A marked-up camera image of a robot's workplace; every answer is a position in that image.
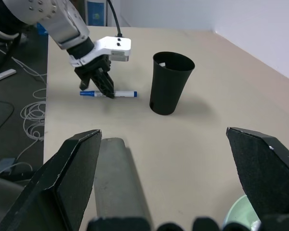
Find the beige tabletop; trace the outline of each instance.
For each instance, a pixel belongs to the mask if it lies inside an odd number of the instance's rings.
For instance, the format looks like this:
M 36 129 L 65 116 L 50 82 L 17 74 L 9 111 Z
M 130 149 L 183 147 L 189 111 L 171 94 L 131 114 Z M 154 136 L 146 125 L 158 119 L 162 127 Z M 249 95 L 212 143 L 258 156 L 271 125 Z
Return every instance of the beige tabletop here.
M 116 34 L 91 27 L 91 39 Z M 221 225 L 243 195 L 230 145 L 229 126 L 278 137 L 289 148 L 289 80 L 211 32 L 123 28 L 132 39 L 127 63 L 113 62 L 116 90 L 138 98 L 84 98 L 66 51 L 50 39 L 44 161 L 76 133 L 101 129 L 131 149 L 155 226 L 174 221 L 190 230 L 197 216 Z M 152 56 L 175 51 L 197 68 L 170 116 L 151 111 Z M 96 215 L 92 196 L 82 230 Z

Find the whiteboard marker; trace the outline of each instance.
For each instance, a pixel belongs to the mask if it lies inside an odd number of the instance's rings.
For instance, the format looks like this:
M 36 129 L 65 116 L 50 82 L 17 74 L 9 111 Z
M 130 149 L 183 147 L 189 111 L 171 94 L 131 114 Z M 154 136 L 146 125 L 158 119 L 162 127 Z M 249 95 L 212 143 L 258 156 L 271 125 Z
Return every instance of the whiteboard marker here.
M 92 91 L 81 91 L 80 95 L 82 96 L 91 96 L 91 97 L 105 97 L 100 91 L 92 90 Z M 136 91 L 115 91 L 115 97 L 129 97 L 134 98 L 137 97 Z

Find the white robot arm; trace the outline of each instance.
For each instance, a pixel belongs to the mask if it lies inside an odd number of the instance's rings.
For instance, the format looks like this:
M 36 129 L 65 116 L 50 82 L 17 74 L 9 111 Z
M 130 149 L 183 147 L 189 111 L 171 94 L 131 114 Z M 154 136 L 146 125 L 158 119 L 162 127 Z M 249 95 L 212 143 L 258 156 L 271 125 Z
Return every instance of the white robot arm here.
M 92 79 L 104 95 L 114 98 L 114 84 L 108 75 L 110 60 L 129 60 L 130 39 L 118 33 L 118 37 L 92 42 L 87 26 L 69 0 L 0 0 L 0 41 L 16 39 L 23 28 L 37 22 L 69 53 L 82 90 Z

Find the black cup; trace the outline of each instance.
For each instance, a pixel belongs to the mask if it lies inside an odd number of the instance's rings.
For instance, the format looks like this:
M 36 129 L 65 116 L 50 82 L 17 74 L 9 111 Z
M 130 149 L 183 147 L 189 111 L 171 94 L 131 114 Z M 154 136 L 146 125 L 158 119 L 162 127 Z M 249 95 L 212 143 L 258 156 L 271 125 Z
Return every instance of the black cup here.
M 153 60 L 150 108 L 157 114 L 170 115 L 178 104 L 195 64 L 186 56 L 173 52 L 157 53 Z

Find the black cord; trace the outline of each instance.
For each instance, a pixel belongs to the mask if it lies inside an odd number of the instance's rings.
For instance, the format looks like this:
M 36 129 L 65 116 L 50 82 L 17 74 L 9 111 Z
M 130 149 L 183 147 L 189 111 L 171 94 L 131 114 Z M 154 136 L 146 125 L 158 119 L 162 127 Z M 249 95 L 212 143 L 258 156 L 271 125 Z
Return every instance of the black cord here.
M 118 21 L 118 18 L 117 18 L 117 14 L 116 14 L 116 11 L 115 11 L 115 8 L 114 6 L 112 5 L 112 2 L 111 0 L 107 0 L 110 8 L 111 8 L 111 11 L 112 11 L 112 14 L 114 15 L 114 18 L 115 18 L 115 21 L 116 21 L 116 25 L 117 25 L 117 30 L 118 30 L 118 37 L 119 38 L 122 38 L 123 35 L 121 34 L 121 29 L 120 29 L 120 25 L 119 25 L 119 21 Z
M 12 114 L 13 114 L 13 112 L 14 112 L 14 110 L 15 110 L 15 108 L 14 108 L 14 105 L 13 104 L 11 104 L 11 103 L 9 103 L 9 102 L 5 102 L 5 101 L 0 101 L 0 103 L 5 103 L 5 104 L 8 104 L 9 106 L 11 106 L 12 107 L 12 111 L 11 111 L 11 113 L 9 114 L 9 116 L 3 121 L 3 123 L 2 124 L 0 124 L 0 128 L 6 123 L 6 121 L 8 121 L 9 120 L 9 118 L 12 116 Z
M 9 50 L 6 52 L 6 55 L 0 62 L 0 69 L 4 66 L 4 64 L 13 56 L 14 51 L 18 47 L 21 39 L 21 33 L 17 36 L 17 38 L 14 39 L 13 43 L 9 47 Z

